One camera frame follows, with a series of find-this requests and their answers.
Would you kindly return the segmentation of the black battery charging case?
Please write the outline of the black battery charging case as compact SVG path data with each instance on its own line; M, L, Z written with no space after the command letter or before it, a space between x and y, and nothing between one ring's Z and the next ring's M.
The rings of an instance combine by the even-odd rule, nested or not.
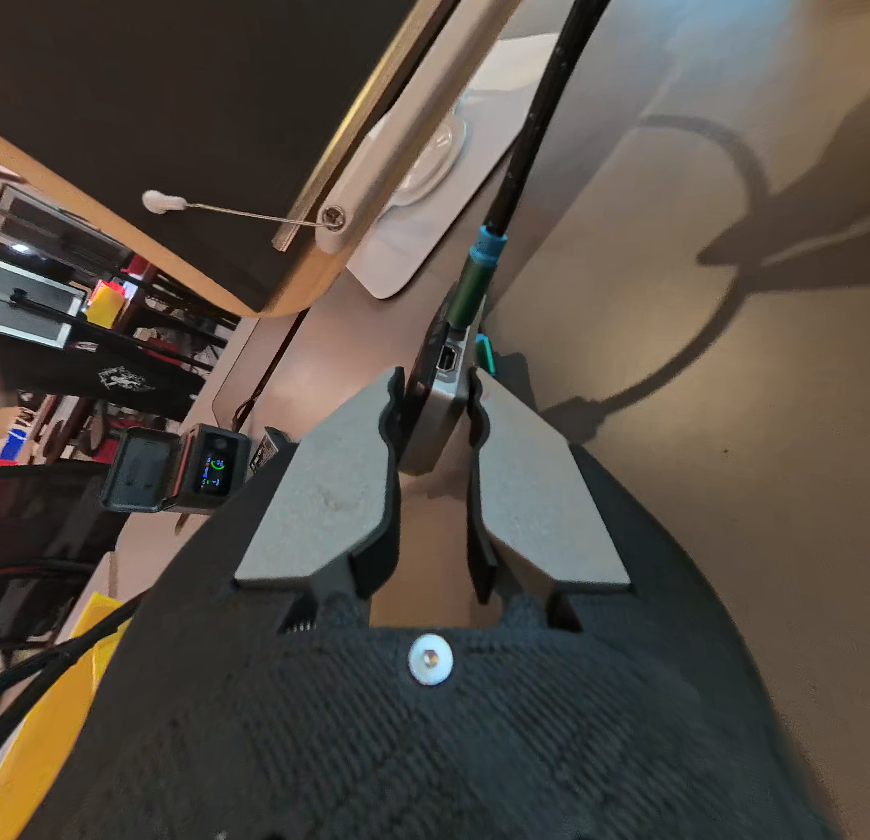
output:
M183 434L125 430L101 493L117 513L210 515L246 480L251 440L203 423Z

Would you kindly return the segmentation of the yellow plastic bin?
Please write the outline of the yellow plastic bin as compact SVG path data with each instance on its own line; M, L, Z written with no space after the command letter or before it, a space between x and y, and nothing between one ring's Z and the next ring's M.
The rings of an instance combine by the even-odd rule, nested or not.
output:
M19 837L57 780L129 620L97 639L51 682L2 744L2 838Z

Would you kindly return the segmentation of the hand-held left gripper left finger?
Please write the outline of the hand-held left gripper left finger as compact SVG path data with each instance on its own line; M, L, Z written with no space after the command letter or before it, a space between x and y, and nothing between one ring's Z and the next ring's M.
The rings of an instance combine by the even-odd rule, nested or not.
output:
M238 586L370 599L395 571L405 371L390 367L306 433L235 571Z

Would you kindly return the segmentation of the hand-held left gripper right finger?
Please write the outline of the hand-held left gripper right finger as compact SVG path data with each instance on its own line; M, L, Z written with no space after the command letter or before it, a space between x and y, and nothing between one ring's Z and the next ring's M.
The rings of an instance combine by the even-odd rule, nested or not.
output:
M632 583L566 439L498 380L471 375L467 564L494 592L610 594Z

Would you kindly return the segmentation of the wooden book stand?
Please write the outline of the wooden book stand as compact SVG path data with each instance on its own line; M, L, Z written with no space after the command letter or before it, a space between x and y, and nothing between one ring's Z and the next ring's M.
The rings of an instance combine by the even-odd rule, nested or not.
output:
M244 316L331 286L523 0L2 0L2 165Z

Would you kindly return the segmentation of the grey HDMI hub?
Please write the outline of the grey HDMI hub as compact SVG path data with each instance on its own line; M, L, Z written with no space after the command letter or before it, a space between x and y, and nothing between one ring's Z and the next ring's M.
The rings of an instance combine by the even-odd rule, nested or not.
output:
M447 315L457 287L451 287L432 317L406 384L398 469L409 476L434 470L469 399L483 308L468 327L452 328Z

